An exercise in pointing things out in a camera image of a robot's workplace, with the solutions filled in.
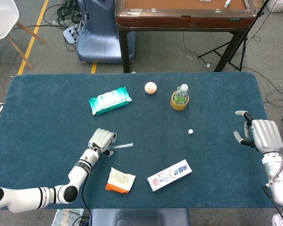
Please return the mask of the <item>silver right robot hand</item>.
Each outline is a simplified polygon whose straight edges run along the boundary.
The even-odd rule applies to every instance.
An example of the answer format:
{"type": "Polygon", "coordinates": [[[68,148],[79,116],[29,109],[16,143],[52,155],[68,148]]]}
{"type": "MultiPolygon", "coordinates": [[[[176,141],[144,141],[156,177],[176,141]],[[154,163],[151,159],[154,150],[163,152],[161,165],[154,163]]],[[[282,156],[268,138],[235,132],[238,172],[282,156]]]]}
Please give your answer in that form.
{"type": "Polygon", "coordinates": [[[236,111],[236,115],[245,118],[244,134],[246,138],[253,137],[252,140],[243,139],[239,132],[234,131],[234,137],[241,145],[256,148],[262,154],[280,152],[283,142],[277,124],[274,121],[254,119],[247,111],[236,111]]]}

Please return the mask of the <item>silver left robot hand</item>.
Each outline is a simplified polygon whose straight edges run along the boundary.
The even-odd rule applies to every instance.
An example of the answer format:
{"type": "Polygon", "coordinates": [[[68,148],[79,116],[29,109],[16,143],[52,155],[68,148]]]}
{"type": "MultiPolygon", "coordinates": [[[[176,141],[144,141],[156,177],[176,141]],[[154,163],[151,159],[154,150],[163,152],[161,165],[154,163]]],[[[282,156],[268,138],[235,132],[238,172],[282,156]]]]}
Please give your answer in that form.
{"type": "Polygon", "coordinates": [[[105,129],[96,129],[93,136],[88,142],[88,148],[96,151],[99,155],[102,153],[106,156],[111,156],[114,151],[109,151],[110,143],[115,143],[117,134],[105,129]]]}

